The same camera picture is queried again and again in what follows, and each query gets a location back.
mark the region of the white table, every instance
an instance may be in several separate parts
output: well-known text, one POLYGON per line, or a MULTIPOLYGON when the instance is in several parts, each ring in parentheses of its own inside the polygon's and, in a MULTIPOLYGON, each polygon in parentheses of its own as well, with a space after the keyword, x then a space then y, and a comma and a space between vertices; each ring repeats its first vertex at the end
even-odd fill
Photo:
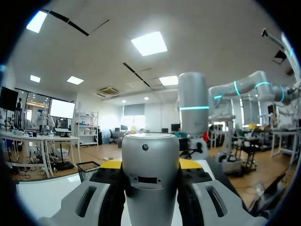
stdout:
POLYGON ((123 135, 124 135, 125 132, 126 132, 126 130, 113 131, 113 135, 115 137, 123 137, 123 135))
MULTIPOLYGON (((214 179, 213 173, 206 160, 197 160, 197 163, 201 164, 204 171, 214 179)), ((20 200, 23 202, 27 210, 32 214, 35 220, 41 217, 51 217, 61 208, 62 199, 80 185, 79 174, 71 174, 59 178, 50 178, 39 181, 20 181, 17 184, 17 193, 20 200), (37 198, 37 194, 41 191, 47 195, 40 195, 37 198)), ((127 202, 124 204, 124 210, 121 217, 122 226, 130 226, 130 218, 127 208, 127 202)), ((174 206, 174 217, 172 226, 181 226, 182 217, 179 210, 179 204, 177 200, 174 206)))
POLYGON ((47 175, 47 177, 49 177, 49 172, 48 172, 48 168, 47 168, 47 161, 46 161, 45 151, 44 151, 44 138, 43 137, 41 137, 41 136, 29 137, 29 136, 25 136, 25 135, 22 135, 22 136, 13 135, 12 132, 5 131, 5 129, 0 129, 0 135, 5 140, 8 139, 8 140, 13 140, 13 141, 41 143, 41 153, 42 153, 43 163, 35 164, 35 163, 6 162, 6 164, 8 166, 20 166, 20 167, 37 167, 37 166, 38 167, 44 167, 46 175, 47 175))
POLYGON ((290 164, 292 164, 296 158, 296 156, 298 156, 298 152, 299 150, 297 150, 297 141, 298 141, 298 132, 297 131, 272 131, 273 134, 273 139, 272 139, 272 150, 271 150, 271 157, 280 154, 281 152, 287 153, 287 154, 291 154, 291 160, 290 160, 290 164), (274 152, 274 146, 275 146, 275 135, 279 136, 279 147, 278 147, 278 151, 274 152), (281 142, 282 142, 282 135, 293 135, 293 149, 289 150, 286 148, 282 148, 281 147, 281 142))
MULTIPOLYGON (((48 151, 48 142, 50 142, 50 143, 55 143, 55 142, 70 142, 72 164, 75 167, 77 167, 76 164, 74 164, 73 148, 72 148, 71 141, 73 141, 73 140, 79 140, 79 137, 74 137, 74 136, 70 136, 70 137, 60 137, 60 136, 49 137, 49 136, 42 136, 42 137, 44 138, 44 142, 45 142, 45 146, 46 146, 47 161, 48 161, 48 164, 49 164, 49 171, 50 171, 50 173, 51 173, 52 176, 54 176, 54 174, 53 174, 53 171, 52 171, 51 166, 50 166, 49 151, 48 151)), ((79 162, 81 162, 81 160, 80 160, 80 152, 79 152, 79 145, 77 145, 77 150, 78 150, 78 154, 79 154, 79 162)))

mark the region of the yellow panel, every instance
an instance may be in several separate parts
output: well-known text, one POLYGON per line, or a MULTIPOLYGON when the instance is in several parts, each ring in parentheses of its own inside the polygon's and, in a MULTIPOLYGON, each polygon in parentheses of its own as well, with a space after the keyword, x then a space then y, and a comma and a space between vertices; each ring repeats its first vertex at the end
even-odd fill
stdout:
POLYGON ((181 159, 180 158, 180 165, 181 169, 195 169, 195 168, 202 168, 200 164, 196 161, 188 160, 188 159, 181 159))
POLYGON ((122 163, 122 158, 108 160, 105 163, 101 164, 101 168, 109 168, 109 169, 120 169, 122 163))
MULTIPOLYGON (((106 161, 100 167, 101 168, 109 168, 109 169, 120 169, 122 163, 122 158, 120 159, 113 159, 106 161)), ((180 165, 182 169, 195 169, 195 168, 202 168, 200 164, 196 161, 188 160, 188 159, 181 159, 180 158, 180 165)))
POLYGON ((257 128, 257 124, 249 124, 249 129, 255 129, 257 128))

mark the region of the white screen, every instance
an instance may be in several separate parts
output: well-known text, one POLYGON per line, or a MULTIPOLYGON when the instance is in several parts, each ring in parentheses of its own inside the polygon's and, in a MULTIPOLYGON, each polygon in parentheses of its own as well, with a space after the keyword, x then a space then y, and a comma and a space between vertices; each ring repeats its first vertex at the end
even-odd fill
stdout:
POLYGON ((50 116, 72 119, 74 107, 74 103, 52 99, 50 116))

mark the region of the gray cylindrical sensor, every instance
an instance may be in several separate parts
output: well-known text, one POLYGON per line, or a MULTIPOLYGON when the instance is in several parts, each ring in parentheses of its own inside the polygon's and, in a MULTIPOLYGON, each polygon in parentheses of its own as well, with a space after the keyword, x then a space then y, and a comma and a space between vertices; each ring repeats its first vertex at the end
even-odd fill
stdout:
POLYGON ((122 141, 122 168, 132 226, 172 223, 179 140, 171 134, 133 134, 122 141))
POLYGON ((208 131, 208 88, 204 76, 186 72, 179 76, 181 130, 190 135, 208 131))

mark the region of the white ceiling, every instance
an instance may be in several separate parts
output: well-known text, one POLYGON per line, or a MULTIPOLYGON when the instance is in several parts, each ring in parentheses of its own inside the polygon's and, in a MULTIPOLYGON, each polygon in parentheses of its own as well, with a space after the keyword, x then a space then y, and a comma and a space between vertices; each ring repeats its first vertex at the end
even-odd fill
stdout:
MULTIPOLYGON (((286 60, 271 60, 278 46, 261 37, 263 27, 280 37, 271 18, 252 0, 59 0, 45 9, 69 17, 89 36, 48 15, 39 33, 25 29, 13 54, 18 82, 40 89, 95 95, 112 85, 121 94, 166 89, 158 77, 199 71, 207 85, 220 85, 264 70, 271 82, 293 83, 286 60), (160 31, 167 52, 141 56, 131 39, 160 31), (151 88, 131 73, 132 67, 151 88), (41 77, 40 83, 30 75, 41 77), (84 79, 67 83, 71 76, 84 79)), ((112 104, 144 103, 145 95, 110 100, 112 104)), ((149 103, 175 101, 177 93, 148 94, 149 103)))

